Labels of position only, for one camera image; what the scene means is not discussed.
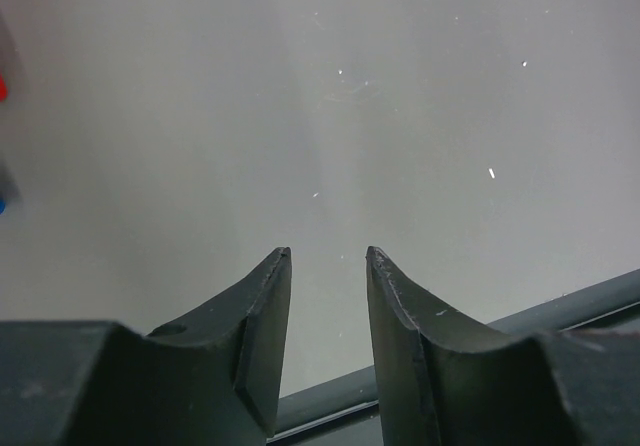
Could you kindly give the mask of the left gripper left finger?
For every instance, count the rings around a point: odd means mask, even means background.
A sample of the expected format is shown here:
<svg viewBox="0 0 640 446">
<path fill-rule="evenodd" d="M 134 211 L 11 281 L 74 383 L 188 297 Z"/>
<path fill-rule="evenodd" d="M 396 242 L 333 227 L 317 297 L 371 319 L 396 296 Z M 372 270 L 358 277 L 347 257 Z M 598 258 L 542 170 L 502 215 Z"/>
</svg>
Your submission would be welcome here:
<svg viewBox="0 0 640 446">
<path fill-rule="evenodd" d="M 287 247 L 149 335 L 151 445 L 263 445 L 276 430 L 291 298 Z"/>
</svg>

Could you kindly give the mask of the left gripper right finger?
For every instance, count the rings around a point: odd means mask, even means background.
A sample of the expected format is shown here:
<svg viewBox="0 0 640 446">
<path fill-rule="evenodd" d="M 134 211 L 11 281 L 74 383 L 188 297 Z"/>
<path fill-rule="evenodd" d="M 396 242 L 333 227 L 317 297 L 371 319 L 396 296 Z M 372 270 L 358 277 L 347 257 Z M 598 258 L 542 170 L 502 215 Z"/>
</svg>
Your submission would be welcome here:
<svg viewBox="0 0 640 446">
<path fill-rule="evenodd" d="M 430 293 L 378 247 L 366 269 L 385 444 L 533 443 L 534 348 Z"/>
</svg>

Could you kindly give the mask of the red plastic bin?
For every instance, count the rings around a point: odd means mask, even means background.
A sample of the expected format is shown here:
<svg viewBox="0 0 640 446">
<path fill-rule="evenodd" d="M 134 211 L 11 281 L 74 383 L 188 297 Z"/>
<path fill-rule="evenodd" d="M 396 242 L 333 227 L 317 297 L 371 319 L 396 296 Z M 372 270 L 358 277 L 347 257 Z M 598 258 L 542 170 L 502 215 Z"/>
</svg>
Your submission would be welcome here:
<svg viewBox="0 0 640 446">
<path fill-rule="evenodd" d="M 8 87 L 2 75 L 0 75 L 0 102 L 4 102 L 8 97 Z"/>
</svg>

